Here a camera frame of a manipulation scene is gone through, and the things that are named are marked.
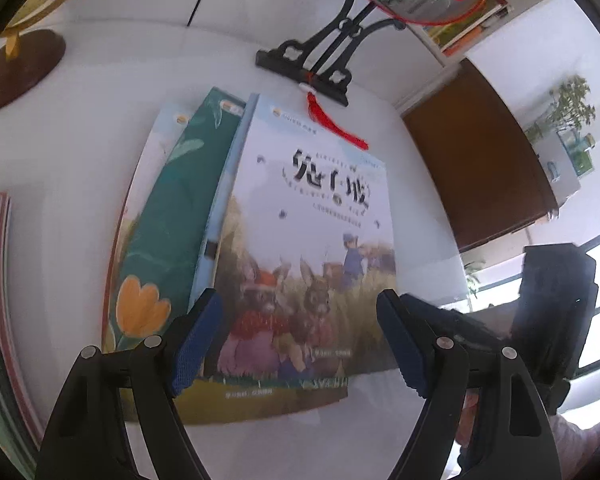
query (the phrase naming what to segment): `child illustration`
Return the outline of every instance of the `child illustration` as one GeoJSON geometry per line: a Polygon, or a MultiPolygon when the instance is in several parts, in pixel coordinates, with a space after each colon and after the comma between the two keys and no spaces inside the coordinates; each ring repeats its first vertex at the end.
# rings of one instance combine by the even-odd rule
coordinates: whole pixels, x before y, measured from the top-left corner
{"type": "Polygon", "coordinates": [[[362,260],[366,258],[363,248],[358,247],[358,237],[351,233],[344,233],[342,240],[347,250],[342,267],[342,286],[344,290],[350,289],[363,274],[362,260]]]}
{"type": "Polygon", "coordinates": [[[289,333],[289,306],[282,282],[290,265],[273,272],[261,270],[248,256],[242,266],[244,313],[235,321],[218,357],[218,371],[228,376],[268,378],[275,376],[280,356],[274,339],[289,333]]]}

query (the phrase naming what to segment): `globe stand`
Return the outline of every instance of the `globe stand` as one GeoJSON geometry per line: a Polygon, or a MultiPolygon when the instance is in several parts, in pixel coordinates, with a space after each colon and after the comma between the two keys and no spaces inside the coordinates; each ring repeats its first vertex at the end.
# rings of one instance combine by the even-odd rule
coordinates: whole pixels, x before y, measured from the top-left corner
{"type": "Polygon", "coordinates": [[[298,40],[288,40],[273,50],[259,50],[256,54],[256,65],[299,83],[307,83],[321,94],[348,106],[347,86],[351,82],[351,72],[347,68],[347,63],[360,43],[381,28],[393,25],[397,30],[403,30],[406,27],[403,22],[393,18],[362,27],[360,23],[376,8],[376,4],[369,3],[351,19],[349,12],[353,7],[353,2],[354,0],[345,0],[342,9],[333,21],[304,43],[300,43],[298,40]],[[305,68],[304,64],[309,55],[328,35],[336,30],[340,31],[338,37],[333,40],[311,68],[305,68]],[[318,73],[347,38],[350,39],[350,42],[340,56],[323,72],[318,73]]]}
{"type": "Polygon", "coordinates": [[[32,89],[64,56],[66,43],[52,30],[34,30],[7,38],[0,49],[0,108],[32,89]]]}

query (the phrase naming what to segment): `cartoon rabbit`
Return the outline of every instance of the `cartoon rabbit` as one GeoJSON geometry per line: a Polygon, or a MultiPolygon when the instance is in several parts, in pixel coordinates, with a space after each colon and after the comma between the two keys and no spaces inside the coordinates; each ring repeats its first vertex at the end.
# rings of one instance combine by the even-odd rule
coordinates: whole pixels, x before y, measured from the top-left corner
{"type": "MultiPolygon", "coordinates": [[[[311,323],[307,344],[311,348],[333,349],[336,344],[336,333],[329,313],[329,285],[325,278],[315,276],[309,264],[300,260],[300,274],[307,285],[304,294],[304,310],[311,323]]],[[[338,358],[319,358],[314,363],[318,376],[332,376],[338,370],[338,358]]]]}
{"type": "Polygon", "coordinates": [[[242,265],[244,313],[235,321],[218,356],[218,371],[228,376],[266,378],[275,375],[280,357],[273,340],[289,332],[291,307],[282,294],[282,283],[291,265],[273,272],[261,270],[247,256],[242,265]]]}

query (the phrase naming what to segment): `wooden base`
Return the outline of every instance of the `wooden base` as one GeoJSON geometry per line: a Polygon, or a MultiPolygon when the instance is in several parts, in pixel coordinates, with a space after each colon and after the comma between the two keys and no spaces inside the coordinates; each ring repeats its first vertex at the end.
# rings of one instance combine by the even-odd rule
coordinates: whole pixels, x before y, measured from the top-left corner
{"type": "Polygon", "coordinates": [[[17,57],[7,60],[0,49],[0,108],[32,89],[64,56],[66,43],[52,30],[34,30],[20,37],[17,57]]]}

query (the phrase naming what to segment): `green plant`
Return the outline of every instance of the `green plant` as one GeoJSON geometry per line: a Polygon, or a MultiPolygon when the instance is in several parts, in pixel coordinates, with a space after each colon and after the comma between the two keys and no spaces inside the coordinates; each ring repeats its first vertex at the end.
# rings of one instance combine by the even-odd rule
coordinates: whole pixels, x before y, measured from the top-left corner
{"type": "Polygon", "coordinates": [[[484,262],[471,262],[464,266],[466,288],[469,290],[469,294],[476,299],[478,298],[478,291],[480,290],[480,279],[478,279],[475,273],[482,270],[483,264],[484,262]]]}
{"type": "Polygon", "coordinates": [[[547,111],[531,127],[526,130],[526,136],[531,142],[540,139],[549,130],[558,134],[571,130],[580,138],[582,128],[591,125],[596,119],[596,108],[586,104],[587,94],[591,88],[587,80],[575,75],[558,86],[549,90],[554,99],[547,111]]]}

